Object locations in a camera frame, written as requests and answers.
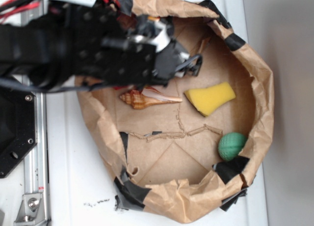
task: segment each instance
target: green textured ball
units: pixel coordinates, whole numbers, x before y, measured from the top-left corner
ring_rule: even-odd
[[[247,138],[240,133],[228,133],[219,141],[218,152],[225,161],[230,161],[236,157],[243,149]]]

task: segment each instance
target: seashell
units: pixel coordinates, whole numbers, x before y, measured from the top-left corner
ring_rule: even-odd
[[[182,102],[182,98],[164,95],[153,87],[147,87],[142,92],[133,89],[122,94],[120,98],[137,110],[157,104]]]

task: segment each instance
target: black metal plate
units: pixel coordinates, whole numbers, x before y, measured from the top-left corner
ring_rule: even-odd
[[[36,145],[35,99],[32,93],[0,87],[0,178]]]

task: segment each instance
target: black wire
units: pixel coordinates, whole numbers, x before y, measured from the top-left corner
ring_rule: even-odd
[[[94,90],[109,87],[109,86],[104,83],[98,83],[91,86],[87,86],[87,85],[65,86],[65,87],[60,87],[58,90],[48,90],[48,89],[36,87],[33,85],[29,85],[29,86],[23,85],[16,80],[0,77],[0,87],[5,87],[5,88],[13,89],[13,90],[24,91],[24,92],[59,93],[59,92],[69,92],[69,91],[77,91],[77,92],[94,91]]]
[[[178,71],[182,70],[183,68],[186,68],[188,65],[191,64],[192,61],[194,61],[195,59],[198,59],[200,57],[202,57],[201,54],[196,54],[196,55],[192,56],[191,58],[189,58],[188,60],[186,60],[182,64],[178,65],[176,67],[176,71],[175,72],[178,72]]]
[[[4,6],[0,6],[0,12],[3,12],[5,10],[7,10],[7,9],[12,8],[12,7],[18,7],[18,6],[21,6],[21,5],[25,5],[25,4],[30,3],[32,1],[33,0],[15,0],[15,1],[13,1],[11,3],[8,3],[8,4],[4,5]]]

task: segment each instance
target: yellow sponge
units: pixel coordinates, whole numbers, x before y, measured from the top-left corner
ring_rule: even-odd
[[[218,107],[236,97],[228,82],[207,88],[189,89],[184,94],[203,116],[209,116]]]

